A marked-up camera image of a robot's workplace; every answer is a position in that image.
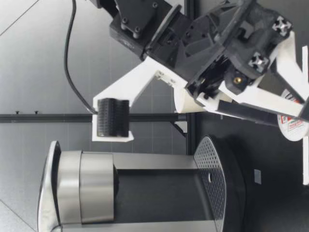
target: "silver cylindrical housing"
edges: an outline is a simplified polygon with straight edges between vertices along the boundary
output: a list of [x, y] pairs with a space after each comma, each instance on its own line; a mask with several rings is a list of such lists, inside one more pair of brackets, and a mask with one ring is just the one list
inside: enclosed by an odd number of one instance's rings
[[112, 221], [113, 183], [112, 154], [62, 152], [57, 177], [61, 224]]

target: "black rubber roller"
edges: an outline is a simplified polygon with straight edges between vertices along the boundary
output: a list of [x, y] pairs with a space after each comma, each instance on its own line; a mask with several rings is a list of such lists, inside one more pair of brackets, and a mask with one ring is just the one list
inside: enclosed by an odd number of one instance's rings
[[98, 102], [98, 137], [129, 136], [129, 101], [105, 98]]

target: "red and white sticker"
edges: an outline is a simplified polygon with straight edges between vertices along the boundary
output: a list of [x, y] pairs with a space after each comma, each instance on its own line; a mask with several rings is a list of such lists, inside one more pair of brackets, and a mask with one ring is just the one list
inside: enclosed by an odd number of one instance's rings
[[[298, 102], [288, 90], [285, 90], [281, 96]], [[278, 124], [282, 134], [290, 141], [299, 141], [309, 133], [309, 123], [290, 116], [278, 115]]]

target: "white cylindrical part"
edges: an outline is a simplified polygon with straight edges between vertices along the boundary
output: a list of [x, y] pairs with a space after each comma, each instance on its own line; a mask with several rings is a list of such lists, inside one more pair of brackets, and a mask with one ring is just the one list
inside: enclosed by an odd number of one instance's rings
[[204, 112], [184, 88], [174, 88], [174, 101], [178, 113]]

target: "cable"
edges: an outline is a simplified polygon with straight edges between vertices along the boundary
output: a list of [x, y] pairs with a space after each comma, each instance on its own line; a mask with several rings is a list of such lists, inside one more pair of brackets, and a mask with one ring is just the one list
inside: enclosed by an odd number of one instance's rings
[[2, 36], [8, 29], [10, 29], [22, 16], [25, 15], [35, 4], [37, 4], [40, 0], [34, 2], [28, 9], [26, 9], [13, 23], [11, 23], [3, 32], [1, 32], [0, 36]]
[[72, 90], [74, 91], [74, 93], [77, 95], [77, 97], [81, 100], [81, 102], [84, 104], [84, 106], [90, 113], [97, 115], [98, 114], [97, 111], [91, 105], [89, 105], [89, 103], [85, 100], [85, 98], [83, 98], [83, 96], [80, 94], [80, 92], [75, 87], [74, 83], [72, 82], [69, 69], [68, 69], [68, 51], [69, 51], [70, 37], [71, 37], [72, 27], [73, 27], [73, 23], [75, 19], [75, 14], [76, 14], [76, 0], [72, 0], [72, 15], [70, 19], [70, 24], [68, 28], [66, 43], [65, 43], [65, 50], [64, 50], [64, 70], [66, 73], [68, 83], [70, 87], [72, 88]]

